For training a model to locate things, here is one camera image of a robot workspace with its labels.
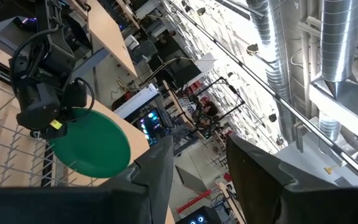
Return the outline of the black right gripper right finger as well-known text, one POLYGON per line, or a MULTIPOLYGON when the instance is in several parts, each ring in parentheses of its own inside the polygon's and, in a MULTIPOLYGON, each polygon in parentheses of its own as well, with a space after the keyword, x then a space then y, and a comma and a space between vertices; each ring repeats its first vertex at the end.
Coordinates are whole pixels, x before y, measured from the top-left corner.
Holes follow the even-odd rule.
POLYGON ((358 224, 358 187, 338 187, 232 134, 226 157, 247 224, 358 224))

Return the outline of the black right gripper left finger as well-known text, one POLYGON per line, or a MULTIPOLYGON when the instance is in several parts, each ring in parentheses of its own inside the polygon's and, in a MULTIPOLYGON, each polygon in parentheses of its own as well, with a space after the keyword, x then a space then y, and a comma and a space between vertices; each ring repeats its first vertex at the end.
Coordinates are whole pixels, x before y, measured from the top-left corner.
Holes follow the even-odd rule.
POLYGON ((0 188, 0 224, 165 224, 172 180, 166 136, 98 187, 0 188))

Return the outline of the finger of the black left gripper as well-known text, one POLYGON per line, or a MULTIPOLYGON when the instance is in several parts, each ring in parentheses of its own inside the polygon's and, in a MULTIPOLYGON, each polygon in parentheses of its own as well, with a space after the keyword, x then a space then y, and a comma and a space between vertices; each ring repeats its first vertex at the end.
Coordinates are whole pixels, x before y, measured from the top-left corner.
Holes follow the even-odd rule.
POLYGON ((31 131, 31 137, 32 138, 42 138, 42 139, 56 139, 56 138, 62 138, 67 135, 67 129, 66 128, 46 128, 36 131, 31 131))

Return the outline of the dark green plastic plate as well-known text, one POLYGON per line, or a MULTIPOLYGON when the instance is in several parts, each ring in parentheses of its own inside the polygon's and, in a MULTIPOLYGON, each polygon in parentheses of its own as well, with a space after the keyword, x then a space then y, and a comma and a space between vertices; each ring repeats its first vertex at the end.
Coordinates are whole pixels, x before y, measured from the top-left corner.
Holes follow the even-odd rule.
POLYGON ((64 165, 93 178, 118 175, 131 159, 131 147, 124 131, 111 118, 95 110, 68 123, 67 134, 49 143, 64 165))

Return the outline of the white long box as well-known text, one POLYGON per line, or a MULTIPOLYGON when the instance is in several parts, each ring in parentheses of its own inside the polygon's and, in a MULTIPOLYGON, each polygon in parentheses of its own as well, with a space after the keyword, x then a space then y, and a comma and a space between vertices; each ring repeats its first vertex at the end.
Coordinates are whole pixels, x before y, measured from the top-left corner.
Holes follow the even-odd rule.
POLYGON ((113 112, 120 118, 125 119, 137 110, 143 108, 146 104, 150 103, 158 95, 158 88, 151 83, 148 87, 141 89, 141 91, 136 93, 113 112))

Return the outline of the RGB lit computer tower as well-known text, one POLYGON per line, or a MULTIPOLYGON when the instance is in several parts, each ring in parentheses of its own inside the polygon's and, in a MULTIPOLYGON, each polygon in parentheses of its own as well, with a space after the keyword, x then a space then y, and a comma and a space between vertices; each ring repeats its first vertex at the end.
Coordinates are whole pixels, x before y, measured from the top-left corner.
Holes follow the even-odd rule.
POLYGON ((165 135, 164 125, 157 108, 151 109, 139 118, 135 122, 135 127, 143 132, 149 146, 157 144, 165 135))
POLYGON ((222 221, 215 209, 202 206, 175 224, 222 224, 222 221))

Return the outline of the red metal bar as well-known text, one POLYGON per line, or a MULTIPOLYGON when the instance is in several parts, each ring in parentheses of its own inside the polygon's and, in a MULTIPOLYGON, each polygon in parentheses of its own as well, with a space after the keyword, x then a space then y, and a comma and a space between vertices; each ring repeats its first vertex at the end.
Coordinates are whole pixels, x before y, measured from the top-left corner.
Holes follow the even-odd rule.
POLYGON ((183 206, 181 207, 177 207, 176 208, 176 212, 177 213, 181 213, 183 211, 185 211, 186 209, 190 208, 192 205, 194 205, 195 203, 197 203, 198 201, 200 201, 201 199, 207 197, 207 196, 210 196, 212 194, 213 190, 212 189, 209 189, 201 194, 199 194, 197 197, 189 200, 186 204, 184 204, 183 206))

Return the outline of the light wood desk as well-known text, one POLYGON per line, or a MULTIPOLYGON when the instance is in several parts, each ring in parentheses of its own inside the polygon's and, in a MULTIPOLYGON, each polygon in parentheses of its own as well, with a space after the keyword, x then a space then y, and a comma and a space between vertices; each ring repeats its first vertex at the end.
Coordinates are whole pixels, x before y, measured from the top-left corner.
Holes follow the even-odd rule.
POLYGON ((119 25, 98 0, 85 0, 91 7, 90 11, 83 9, 77 0, 66 1, 86 21, 87 30, 92 38, 96 39, 129 74, 138 77, 119 25))

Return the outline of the person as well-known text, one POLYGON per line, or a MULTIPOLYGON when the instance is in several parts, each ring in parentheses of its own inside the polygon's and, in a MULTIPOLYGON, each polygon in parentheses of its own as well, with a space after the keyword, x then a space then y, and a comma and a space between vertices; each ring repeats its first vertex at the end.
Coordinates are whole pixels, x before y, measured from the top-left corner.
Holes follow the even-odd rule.
POLYGON ((207 101, 202 110, 202 118, 200 119, 200 125, 207 127, 211 124, 213 119, 219 114, 219 109, 212 101, 207 101))

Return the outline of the ceiling track rail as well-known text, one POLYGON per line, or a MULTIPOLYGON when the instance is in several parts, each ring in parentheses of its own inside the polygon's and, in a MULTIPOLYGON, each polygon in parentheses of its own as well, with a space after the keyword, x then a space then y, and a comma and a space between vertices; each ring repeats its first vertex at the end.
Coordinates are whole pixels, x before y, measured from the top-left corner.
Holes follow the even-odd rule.
POLYGON ((320 141, 324 142, 329 148, 330 151, 335 153, 347 162, 353 169, 358 173, 358 162, 349 156, 345 151, 343 151, 337 144, 328 139, 324 134, 312 124, 305 116, 299 113, 291 104, 285 101, 278 93, 276 93, 272 88, 270 88, 260 77, 258 77, 246 64, 242 63, 234 54, 232 54, 228 49, 226 49, 222 43, 216 40, 210 33, 208 33, 204 28, 200 27, 191 17, 189 17, 185 12, 183 12, 174 2, 171 0, 166 0, 173 8, 175 8, 188 22, 192 23, 198 30, 200 30, 210 41, 212 41, 218 48, 220 48, 234 63, 236 63, 243 71, 245 71, 250 77, 252 77, 265 91, 267 91, 277 103, 280 103, 288 112, 293 116, 298 118, 304 126, 306 126, 312 133, 319 137, 320 141))

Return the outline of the black gantry frame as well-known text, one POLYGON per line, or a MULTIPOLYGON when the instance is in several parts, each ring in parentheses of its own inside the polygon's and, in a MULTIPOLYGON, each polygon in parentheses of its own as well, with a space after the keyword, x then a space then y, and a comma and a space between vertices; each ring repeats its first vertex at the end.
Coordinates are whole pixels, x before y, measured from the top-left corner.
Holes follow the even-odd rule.
POLYGON ((208 86, 205 86, 203 89, 201 89, 199 92, 194 94, 194 97, 197 97, 201 99, 204 92, 206 92, 208 89, 213 88, 215 85, 223 85, 226 88, 226 91, 235 96, 234 102, 232 103, 232 108, 230 110, 227 110, 222 115, 215 115, 210 120, 210 124, 202 130, 202 134, 206 138, 210 138, 212 135, 212 132, 218 129, 218 124, 222 119, 229 116, 232 112, 239 109, 242 105, 245 104, 245 101, 241 97, 241 95, 238 93, 238 91, 232 86, 224 77, 219 77, 217 80, 211 82, 208 86))

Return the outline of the silver ventilation duct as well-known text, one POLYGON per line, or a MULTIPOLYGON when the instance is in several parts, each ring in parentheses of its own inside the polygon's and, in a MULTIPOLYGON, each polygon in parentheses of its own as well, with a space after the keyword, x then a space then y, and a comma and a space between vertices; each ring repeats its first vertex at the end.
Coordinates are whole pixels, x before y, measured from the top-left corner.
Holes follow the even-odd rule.
POLYGON ((358 136, 358 81, 353 61, 358 41, 358 0, 322 0, 320 71, 310 98, 328 118, 358 136))
POLYGON ((259 35, 260 56, 267 62, 267 83, 287 103, 291 103, 287 50, 280 0, 246 0, 253 10, 251 21, 259 35))

